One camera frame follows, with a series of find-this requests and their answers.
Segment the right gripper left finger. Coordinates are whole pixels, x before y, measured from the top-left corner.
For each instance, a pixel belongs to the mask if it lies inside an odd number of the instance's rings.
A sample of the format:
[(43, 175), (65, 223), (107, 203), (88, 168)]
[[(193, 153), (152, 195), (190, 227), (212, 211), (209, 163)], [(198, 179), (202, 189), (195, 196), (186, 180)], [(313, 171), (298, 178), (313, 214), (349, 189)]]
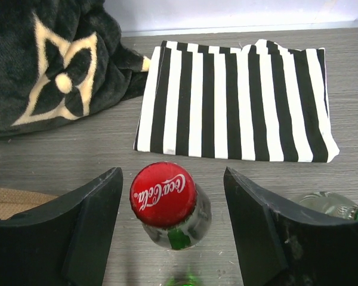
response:
[(0, 285), (101, 285), (123, 174), (91, 182), (0, 220)]

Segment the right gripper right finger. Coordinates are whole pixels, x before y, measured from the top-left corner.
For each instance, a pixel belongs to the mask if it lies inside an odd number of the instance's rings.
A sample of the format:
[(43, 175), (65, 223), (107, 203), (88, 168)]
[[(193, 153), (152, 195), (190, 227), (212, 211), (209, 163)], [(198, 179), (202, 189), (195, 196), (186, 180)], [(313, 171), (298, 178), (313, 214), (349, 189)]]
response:
[(230, 167), (223, 181), (245, 285), (358, 285), (358, 215), (308, 209)]

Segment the Coca-Cola glass bottle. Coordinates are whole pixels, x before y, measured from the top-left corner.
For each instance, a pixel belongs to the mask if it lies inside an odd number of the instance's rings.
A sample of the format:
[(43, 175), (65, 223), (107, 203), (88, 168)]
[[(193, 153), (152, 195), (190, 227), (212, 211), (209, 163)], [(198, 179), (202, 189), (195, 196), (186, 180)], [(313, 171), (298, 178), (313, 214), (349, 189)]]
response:
[(193, 247), (211, 226), (209, 197), (185, 168), (173, 162), (160, 161), (140, 170), (129, 201), (150, 239), (164, 248)]

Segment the brown burlap canvas bag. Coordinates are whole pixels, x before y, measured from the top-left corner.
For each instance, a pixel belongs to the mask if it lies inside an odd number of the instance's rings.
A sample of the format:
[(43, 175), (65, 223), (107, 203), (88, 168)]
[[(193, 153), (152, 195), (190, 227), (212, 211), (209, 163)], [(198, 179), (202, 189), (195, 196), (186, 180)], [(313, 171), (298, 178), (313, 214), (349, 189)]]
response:
[(17, 213), (38, 207), (55, 198), (56, 195), (40, 192), (0, 188), (0, 219), (9, 219)]

